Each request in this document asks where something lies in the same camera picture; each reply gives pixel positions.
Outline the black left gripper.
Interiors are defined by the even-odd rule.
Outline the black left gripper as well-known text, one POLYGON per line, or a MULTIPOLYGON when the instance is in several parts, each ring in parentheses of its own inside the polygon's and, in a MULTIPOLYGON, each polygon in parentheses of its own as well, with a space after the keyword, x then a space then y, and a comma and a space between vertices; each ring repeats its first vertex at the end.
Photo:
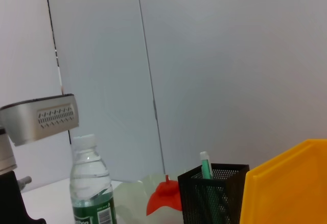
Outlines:
POLYGON ((1 175, 1 224, 46 224, 32 219, 25 208, 14 171, 1 175))

